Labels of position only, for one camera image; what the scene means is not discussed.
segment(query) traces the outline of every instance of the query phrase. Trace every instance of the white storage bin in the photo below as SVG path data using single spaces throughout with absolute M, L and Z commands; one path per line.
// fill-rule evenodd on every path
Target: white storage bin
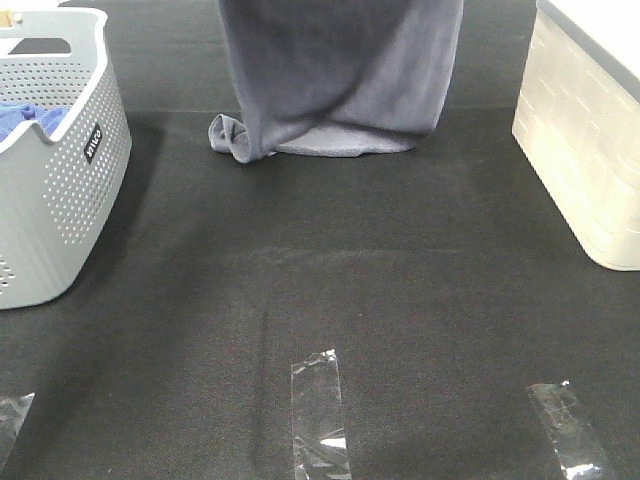
M 70 107 L 51 137 L 23 122 L 0 143 L 0 308 L 75 280 L 107 220 L 131 137 L 94 9 L 14 13 L 0 38 L 62 38 L 70 54 L 0 56 L 0 102 Z
M 640 269 L 640 4 L 539 0 L 513 133 L 587 254 Z

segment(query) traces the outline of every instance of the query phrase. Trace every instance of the transparent tape piece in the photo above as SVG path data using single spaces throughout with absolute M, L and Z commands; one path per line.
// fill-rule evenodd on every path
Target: transparent tape piece
M 533 385 L 527 392 L 567 480 L 617 479 L 569 382 Z
M 0 395 L 0 472 L 9 460 L 34 396 L 12 398 Z
M 296 480 L 351 480 L 334 350 L 291 366 Z

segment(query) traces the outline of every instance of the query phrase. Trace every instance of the laundry basket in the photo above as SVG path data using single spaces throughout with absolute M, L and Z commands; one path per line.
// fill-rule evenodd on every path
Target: laundry basket
M 23 122 L 0 142 L 0 309 L 63 293 L 95 244 L 122 183 L 131 137 L 104 39 L 107 15 L 13 14 L 0 38 L 56 38 L 66 54 L 0 57 L 0 102 L 67 106 L 48 136 Z

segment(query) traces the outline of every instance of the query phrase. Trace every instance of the blue cloth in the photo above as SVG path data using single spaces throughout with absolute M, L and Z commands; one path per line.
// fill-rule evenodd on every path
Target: blue cloth
M 31 104 L 11 104 L 0 102 L 0 142 L 15 130 L 24 121 L 36 120 L 47 135 L 51 135 L 65 115 L 69 113 L 67 107 L 58 107 L 51 110 Z

